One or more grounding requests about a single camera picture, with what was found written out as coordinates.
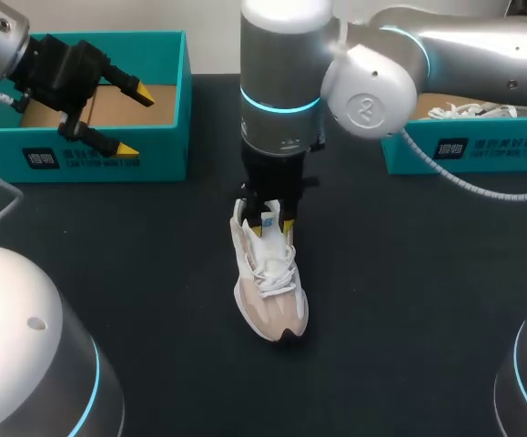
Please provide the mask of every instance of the blue led ring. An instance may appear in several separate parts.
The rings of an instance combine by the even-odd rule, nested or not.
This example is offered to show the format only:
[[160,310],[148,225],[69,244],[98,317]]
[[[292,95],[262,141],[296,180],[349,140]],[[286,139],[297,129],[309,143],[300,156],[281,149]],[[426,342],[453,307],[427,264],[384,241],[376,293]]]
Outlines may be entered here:
[[417,36],[410,34],[406,30],[399,29],[398,27],[394,25],[384,25],[383,27],[380,28],[380,30],[389,30],[391,32],[396,32],[397,34],[406,36],[409,39],[411,39],[417,46],[419,46],[423,54],[425,55],[425,58],[427,59],[427,77],[431,75],[431,60],[429,59],[429,54],[427,53],[425,46],[423,45],[423,43],[420,41],[420,39]]
[[73,431],[71,431],[68,437],[75,437],[77,433],[81,430],[83,424],[87,420],[87,416],[93,408],[94,402],[96,401],[97,389],[99,388],[99,353],[97,352],[97,346],[93,339],[91,339],[91,342],[93,343],[93,349],[96,352],[96,381],[93,384],[93,391],[91,392],[91,398],[89,398],[89,403],[87,404],[85,411],[81,416],[81,419],[79,419],[79,422],[77,423],[77,425],[75,425],[75,428],[73,429]]
[[247,100],[252,106],[256,107],[257,109],[261,109],[262,111],[271,112],[273,114],[297,114],[298,112],[304,112],[304,111],[307,111],[308,109],[312,109],[320,101],[320,99],[317,98],[316,100],[314,100],[313,102],[311,102],[310,104],[304,107],[293,107],[291,109],[281,109],[278,107],[267,107],[265,105],[260,104],[259,102],[256,102],[255,100],[253,100],[251,97],[247,95],[243,87],[241,87],[241,94],[243,95],[245,100]]
[[527,393],[522,384],[522,378],[520,377],[520,372],[518,371],[518,340],[520,339],[520,334],[522,332],[523,327],[524,325],[522,325],[522,327],[518,331],[518,335],[516,336],[516,342],[514,343],[514,371],[516,373],[516,380],[518,380],[518,385],[520,386],[522,396],[524,397],[527,403]]

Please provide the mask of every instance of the robotic arm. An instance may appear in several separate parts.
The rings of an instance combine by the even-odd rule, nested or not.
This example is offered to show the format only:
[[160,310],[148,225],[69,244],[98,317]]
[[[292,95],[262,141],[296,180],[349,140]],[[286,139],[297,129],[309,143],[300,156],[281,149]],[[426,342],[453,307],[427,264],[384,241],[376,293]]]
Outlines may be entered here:
[[[260,226],[263,204],[274,198],[291,222],[303,189],[317,184],[303,177],[303,162],[325,141],[320,98],[352,135],[378,139],[402,131],[423,92],[527,106],[527,16],[392,7],[356,25],[335,19],[331,0],[243,0],[242,196],[249,225]],[[527,200],[447,178],[479,194]]]
[[527,16],[382,11],[348,26],[323,85],[334,117],[364,138],[399,132],[423,92],[527,107]]
[[13,108],[24,112],[33,98],[65,113],[58,132],[68,141],[83,141],[105,157],[137,155],[79,118],[102,77],[142,105],[153,105],[152,96],[140,80],[112,66],[105,54],[86,41],[68,46],[51,35],[37,41],[28,29],[28,19],[0,1],[0,81],[12,80],[24,95],[13,103]]

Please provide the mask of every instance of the white wall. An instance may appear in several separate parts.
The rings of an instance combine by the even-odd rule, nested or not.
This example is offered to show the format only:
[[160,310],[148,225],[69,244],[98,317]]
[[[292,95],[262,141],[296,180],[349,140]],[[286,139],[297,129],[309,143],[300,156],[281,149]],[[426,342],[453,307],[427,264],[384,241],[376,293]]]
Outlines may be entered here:
[[[238,72],[240,0],[5,0],[31,20],[35,32],[186,30],[195,73]],[[509,0],[335,0],[335,14],[366,20],[404,3],[447,13],[496,15]]]

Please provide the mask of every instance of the logo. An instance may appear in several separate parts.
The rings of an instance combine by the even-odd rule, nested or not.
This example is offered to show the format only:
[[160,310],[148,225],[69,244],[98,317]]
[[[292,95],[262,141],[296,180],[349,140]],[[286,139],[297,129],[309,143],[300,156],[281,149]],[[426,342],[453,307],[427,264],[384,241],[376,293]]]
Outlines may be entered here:
[[382,102],[370,94],[358,94],[351,98],[346,113],[356,126],[368,129],[378,127],[384,121]]
[[461,159],[468,142],[468,138],[442,138],[437,143],[433,159]]
[[49,147],[23,148],[26,163],[33,170],[57,170],[59,163],[55,152]]

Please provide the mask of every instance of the shoe sole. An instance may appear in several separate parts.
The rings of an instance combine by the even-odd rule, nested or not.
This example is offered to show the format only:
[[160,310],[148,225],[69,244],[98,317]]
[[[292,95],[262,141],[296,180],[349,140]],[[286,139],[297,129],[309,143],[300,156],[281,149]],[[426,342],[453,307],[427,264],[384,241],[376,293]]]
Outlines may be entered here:
[[[241,302],[240,292],[238,290],[239,282],[240,282],[240,280],[238,280],[237,284],[235,285],[234,293],[235,293],[235,302],[237,303],[238,309],[241,311],[241,314],[243,315],[243,319],[245,319],[245,321],[248,323],[248,325],[251,327],[251,329],[254,330],[255,333],[257,333],[257,335],[259,335],[259,337],[261,337],[262,339],[265,339],[267,341],[271,341],[271,342],[274,342],[274,343],[279,342],[281,339],[279,339],[279,340],[272,340],[269,337],[263,335],[263,333],[251,321],[251,318],[248,316],[247,311],[245,310],[245,307],[243,307],[243,302]],[[305,332],[306,329],[308,328],[309,308],[308,308],[308,295],[306,294],[306,292],[304,290],[302,290],[302,293],[303,293],[303,302],[304,302],[304,313],[308,315],[308,317],[306,318],[306,325],[303,327],[303,332]]]

